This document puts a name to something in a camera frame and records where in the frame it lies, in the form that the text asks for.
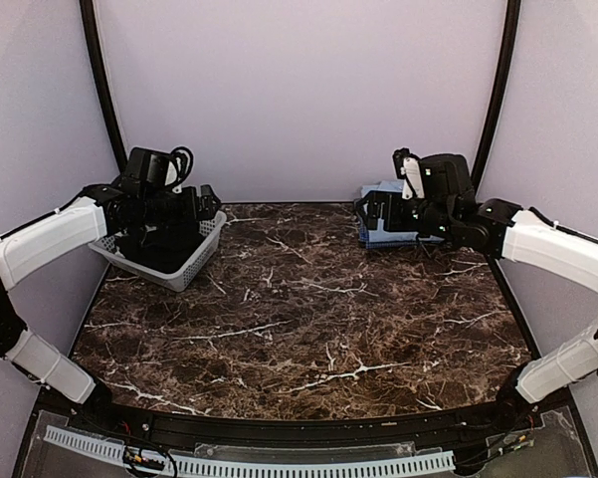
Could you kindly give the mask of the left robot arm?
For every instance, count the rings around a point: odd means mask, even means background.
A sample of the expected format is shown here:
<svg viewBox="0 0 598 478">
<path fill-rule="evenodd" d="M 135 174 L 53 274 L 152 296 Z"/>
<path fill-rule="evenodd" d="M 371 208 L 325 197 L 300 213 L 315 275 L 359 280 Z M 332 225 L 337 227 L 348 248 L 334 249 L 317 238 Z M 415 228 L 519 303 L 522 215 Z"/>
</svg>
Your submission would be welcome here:
<svg viewBox="0 0 598 478">
<path fill-rule="evenodd" d="M 99 434 L 120 426 L 99 379 L 34 333 L 8 296 L 23 279 L 87 245 L 111 264 L 172 291 L 184 290 L 216 250 L 226 216 L 209 185 L 135 196 L 107 184 L 85 187 L 63 208 L 0 235 L 0 359 L 82 406 Z"/>
</svg>

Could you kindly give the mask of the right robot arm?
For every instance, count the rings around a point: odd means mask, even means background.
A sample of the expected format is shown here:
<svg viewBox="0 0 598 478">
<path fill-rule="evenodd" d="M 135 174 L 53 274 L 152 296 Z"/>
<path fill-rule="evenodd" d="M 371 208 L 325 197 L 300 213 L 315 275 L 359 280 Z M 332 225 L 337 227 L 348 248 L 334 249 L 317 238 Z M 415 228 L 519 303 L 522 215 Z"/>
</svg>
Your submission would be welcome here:
<svg viewBox="0 0 598 478">
<path fill-rule="evenodd" d="M 579 284 L 598 294 L 598 239 L 548 220 L 537 209 L 491 199 L 446 204 L 396 192 L 372 190 L 357 200 L 364 226 L 389 232 L 414 232 L 441 238 L 494 259 L 527 264 Z M 538 403 L 556 390 L 598 373 L 598 318 L 542 358 L 511 375 L 508 392 L 488 411 L 488 423 L 508 432 L 524 419 L 527 403 Z"/>
</svg>

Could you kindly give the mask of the black long sleeve shirt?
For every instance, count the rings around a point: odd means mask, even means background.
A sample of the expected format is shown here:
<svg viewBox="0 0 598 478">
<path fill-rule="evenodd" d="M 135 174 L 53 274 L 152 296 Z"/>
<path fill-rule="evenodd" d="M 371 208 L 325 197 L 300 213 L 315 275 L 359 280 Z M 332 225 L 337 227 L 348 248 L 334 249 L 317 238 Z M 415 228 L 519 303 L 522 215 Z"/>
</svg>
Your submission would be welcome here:
<svg viewBox="0 0 598 478">
<path fill-rule="evenodd" d="M 197 222 L 128 232 L 115 243 L 123 257 L 164 274 L 178 271 L 204 241 Z"/>
</svg>

